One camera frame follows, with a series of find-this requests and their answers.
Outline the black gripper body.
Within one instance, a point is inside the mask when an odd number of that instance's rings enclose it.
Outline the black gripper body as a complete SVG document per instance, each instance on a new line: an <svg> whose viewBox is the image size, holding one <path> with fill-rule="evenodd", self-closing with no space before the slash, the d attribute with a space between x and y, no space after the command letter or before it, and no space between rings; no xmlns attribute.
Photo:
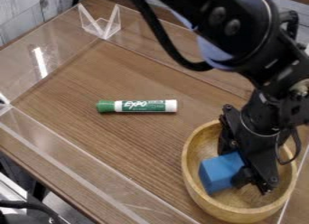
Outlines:
<svg viewBox="0 0 309 224"><path fill-rule="evenodd" d="M309 103L247 103L242 110L225 104L219 124L230 128L243 166L260 176L268 193L279 185L278 167L300 154L296 127L309 124Z"/></svg>

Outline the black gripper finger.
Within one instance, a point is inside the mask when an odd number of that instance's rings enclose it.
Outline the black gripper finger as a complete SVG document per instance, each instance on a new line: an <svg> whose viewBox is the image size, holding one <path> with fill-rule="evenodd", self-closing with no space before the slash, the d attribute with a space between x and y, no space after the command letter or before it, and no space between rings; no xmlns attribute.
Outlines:
<svg viewBox="0 0 309 224"><path fill-rule="evenodd" d="M230 183L231 186L235 187L236 189L240 189L244 185L250 183L258 188L258 191L262 194L266 193L266 188L262 183L262 178L250 167L242 166L238 172L231 176Z"/></svg>
<svg viewBox="0 0 309 224"><path fill-rule="evenodd" d="M235 140L235 136L227 126L221 127L219 137L217 137L217 146L216 153L219 155L230 154L239 150L239 145Z"/></svg>

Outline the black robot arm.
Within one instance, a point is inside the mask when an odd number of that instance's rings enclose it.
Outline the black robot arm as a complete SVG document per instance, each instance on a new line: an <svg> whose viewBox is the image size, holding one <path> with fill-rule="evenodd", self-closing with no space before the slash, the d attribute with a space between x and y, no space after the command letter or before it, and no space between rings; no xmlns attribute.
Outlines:
<svg viewBox="0 0 309 224"><path fill-rule="evenodd" d="M220 155L235 152L242 166L231 184L278 187L279 157L296 127L309 124L309 55L296 43L298 15L279 12L271 0L159 0L196 34L203 61L179 56L192 70L216 68L240 74L254 86L240 109L223 106L217 139Z"/></svg>

